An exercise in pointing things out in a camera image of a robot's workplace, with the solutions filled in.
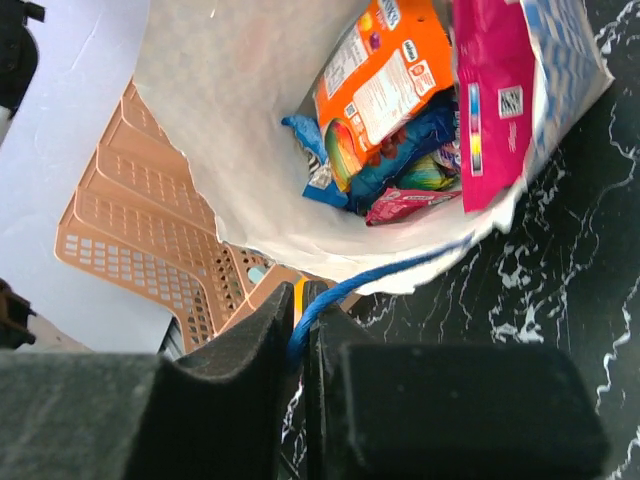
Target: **blue wrapper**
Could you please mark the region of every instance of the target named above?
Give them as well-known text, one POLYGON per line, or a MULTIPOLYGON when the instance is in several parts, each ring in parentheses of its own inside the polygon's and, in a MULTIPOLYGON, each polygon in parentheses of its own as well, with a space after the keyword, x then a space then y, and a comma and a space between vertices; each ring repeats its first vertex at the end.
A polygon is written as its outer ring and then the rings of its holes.
POLYGON ((291 115, 282 119, 282 125, 293 130, 309 162, 309 182, 302 196, 334 207, 345 207, 348 198, 344 192, 340 191, 331 175, 329 155, 324 148, 318 122, 304 115, 291 115))
POLYGON ((380 158, 380 164, 368 165, 351 180, 347 209, 364 213, 371 208, 388 183, 412 163, 455 140, 455 102, 452 92, 442 92, 405 125, 406 141, 397 145, 395 158, 380 158))

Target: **black marble countertop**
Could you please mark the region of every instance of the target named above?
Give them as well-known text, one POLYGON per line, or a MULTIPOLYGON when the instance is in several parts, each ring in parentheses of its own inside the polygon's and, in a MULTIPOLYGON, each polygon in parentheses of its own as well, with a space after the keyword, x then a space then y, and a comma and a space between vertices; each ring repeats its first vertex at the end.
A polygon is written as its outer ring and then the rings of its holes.
MULTIPOLYGON (((578 366, 609 435, 604 478, 639 479, 640 0, 586 7, 616 81, 520 201, 511 232, 491 235, 413 295, 373 295, 352 314, 386 342, 556 345, 578 366)), ((302 395, 300 386, 283 441, 304 478, 302 395)))

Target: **nutrition label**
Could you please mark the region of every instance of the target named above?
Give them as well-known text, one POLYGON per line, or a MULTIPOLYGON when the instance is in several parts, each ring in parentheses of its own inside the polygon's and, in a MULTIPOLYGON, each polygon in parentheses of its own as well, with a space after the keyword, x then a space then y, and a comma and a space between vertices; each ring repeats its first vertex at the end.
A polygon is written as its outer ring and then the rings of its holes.
POLYGON ((368 58, 358 27, 345 37, 324 71, 324 81, 329 99, 338 91, 349 76, 368 58))
POLYGON ((396 50, 389 61, 353 96, 371 145, 379 145, 418 105, 402 53, 396 50))

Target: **white wall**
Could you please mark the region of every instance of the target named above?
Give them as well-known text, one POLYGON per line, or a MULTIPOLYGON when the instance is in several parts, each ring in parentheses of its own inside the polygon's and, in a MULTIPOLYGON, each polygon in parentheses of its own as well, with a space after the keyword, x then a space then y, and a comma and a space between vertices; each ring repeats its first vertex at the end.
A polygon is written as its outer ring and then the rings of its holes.
POLYGON ((60 263, 56 225, 131 77, 148 0, 40 0, 40 64, 0 147, 0 277, 96 351, 156 352, 163 308, 60 263))

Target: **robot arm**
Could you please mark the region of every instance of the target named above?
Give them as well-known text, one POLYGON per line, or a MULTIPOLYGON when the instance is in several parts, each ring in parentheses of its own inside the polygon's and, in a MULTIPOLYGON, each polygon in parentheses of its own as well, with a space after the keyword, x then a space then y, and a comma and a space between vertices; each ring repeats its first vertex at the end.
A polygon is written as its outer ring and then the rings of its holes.
POLYGON ((44 8, 34 3, 0 0, 0 146, 38 66, 27 21, 43 22, 44 16, 44 8))

